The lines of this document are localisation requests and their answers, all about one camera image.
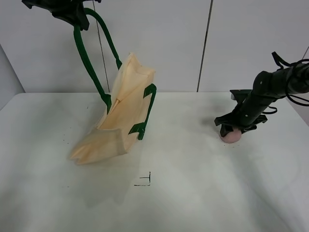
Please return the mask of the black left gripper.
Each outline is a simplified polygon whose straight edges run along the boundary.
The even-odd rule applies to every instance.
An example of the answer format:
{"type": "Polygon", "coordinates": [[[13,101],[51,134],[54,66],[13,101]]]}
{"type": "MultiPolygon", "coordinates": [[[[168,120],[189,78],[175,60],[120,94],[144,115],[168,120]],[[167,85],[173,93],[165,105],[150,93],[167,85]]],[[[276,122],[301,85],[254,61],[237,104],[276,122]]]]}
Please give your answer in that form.
{"type": "Polygon", "coordinates": [[[84,0],[22,0],[31,9],[33,6],[48,10],[54,18],[63,20],[79,30],[88,30],[87,15],[93,16],[101,25],[101,17],[92,9],[85,8],[84,0]]]}

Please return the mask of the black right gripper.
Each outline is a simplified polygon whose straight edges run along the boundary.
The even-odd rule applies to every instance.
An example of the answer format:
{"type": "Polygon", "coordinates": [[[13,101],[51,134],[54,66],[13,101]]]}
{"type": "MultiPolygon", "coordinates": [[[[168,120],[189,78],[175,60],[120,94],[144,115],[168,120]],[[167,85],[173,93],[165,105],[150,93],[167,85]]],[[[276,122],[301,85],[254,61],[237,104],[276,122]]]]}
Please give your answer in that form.
{"type": "Polygon", "coordinates": [[[237,102],[231,113],[217,117],[214,123],[216,126],[221,125],[221,137],[233,132],[234,127],[242,133],[253,131],[257,129],[257,124],[267,122],[267,117],[262,114],[267,107],[268,99],[250,92],[243,102],[237,102]]]}

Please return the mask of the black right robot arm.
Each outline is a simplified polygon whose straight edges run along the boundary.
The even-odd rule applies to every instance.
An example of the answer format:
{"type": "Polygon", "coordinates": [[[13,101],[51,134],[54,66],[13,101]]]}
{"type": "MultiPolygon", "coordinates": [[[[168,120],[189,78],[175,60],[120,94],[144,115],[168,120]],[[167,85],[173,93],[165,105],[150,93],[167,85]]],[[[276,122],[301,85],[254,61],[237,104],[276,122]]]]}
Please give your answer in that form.
{"type": "Polygon", "coordinates": [[[214,120],[215,125],[221,127],[222,138],[231,133],[242,135],[257,129],[258,124],[267,122],[267,115],[278,111],[270,105],[279,99],[288,98],[297,105],[308,107],[309,101],[298,94],[309,91],[309,60],[288,63],[276,52],[272,52],[272,56],[279,67],[275,72],[260,72],[252,89],[230,90],[231,99],[237,102],[236,107],[214,120]]]}

